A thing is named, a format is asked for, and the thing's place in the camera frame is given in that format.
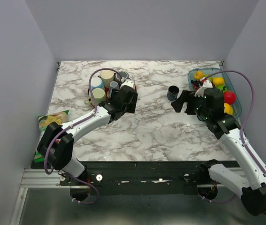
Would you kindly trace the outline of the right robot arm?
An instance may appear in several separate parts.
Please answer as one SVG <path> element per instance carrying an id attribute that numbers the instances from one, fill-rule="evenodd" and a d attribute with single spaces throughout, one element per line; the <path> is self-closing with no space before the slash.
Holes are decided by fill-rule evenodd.
<path id="1" fill-rule="evenodd" d="M 187 115 L 197 115 L 207 128 L 231 152 L 245 176 L 241 177 L 222 163 L 210 160 L 198 172 L 199 180 L 208 184 L 217 181 L 241 199 L 253 216 L 266 212 L 266 165 L 245 139 L 238 121 L 224 112 L 224 96 L 216 88 L 200 88 L 197 92 L 184 90 L 171 106 L 179 113 L 187 105 Z"/>

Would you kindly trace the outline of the grey blue patterned mug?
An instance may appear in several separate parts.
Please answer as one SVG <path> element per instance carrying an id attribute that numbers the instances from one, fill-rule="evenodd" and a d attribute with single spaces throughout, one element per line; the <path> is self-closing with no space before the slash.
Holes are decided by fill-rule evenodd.
<path id="1" fill-rule="evenodd" d="M 119 88 L 120 88 L 120 86 L 119 86 L 118 82 L 116 82 L 116 81 L 110 82 L 110 84 L 109 84 L 109 90 L 110 90 L 110 92 L 112 90 L 119 90 Z"/>

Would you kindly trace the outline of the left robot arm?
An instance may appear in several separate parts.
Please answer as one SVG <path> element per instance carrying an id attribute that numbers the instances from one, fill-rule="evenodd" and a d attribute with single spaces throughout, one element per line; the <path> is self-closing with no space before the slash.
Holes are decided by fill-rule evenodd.
<path id="1" fill-rule="evenodd" d="M 57 171 L 64 171 L 76 185 L 86 182 L 87 167 L 73 156 L 73 146 L 86 134 L 118 120 L 125 113 L 134 113 L 138 94 L 127 85 L 121 87 L 112 97 L 94 108 L 88 114 L 64 123 L 50 123 L 39 144 L 37 151 L 44 158 L 44 168 L 49 173 L 50 165 Z"/>

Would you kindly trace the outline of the dark blue mug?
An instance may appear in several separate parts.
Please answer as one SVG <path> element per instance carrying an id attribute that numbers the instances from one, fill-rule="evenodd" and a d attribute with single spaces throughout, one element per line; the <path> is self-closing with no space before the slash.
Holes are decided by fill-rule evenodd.
<path id="1" fill-rule="evenodd" d="M 175 85 L 170 86 L 167 90 L 167 99 L 169 101 L 177 100 L 178 93 L 179 93 L 179 88 L 177 86 Z"/>

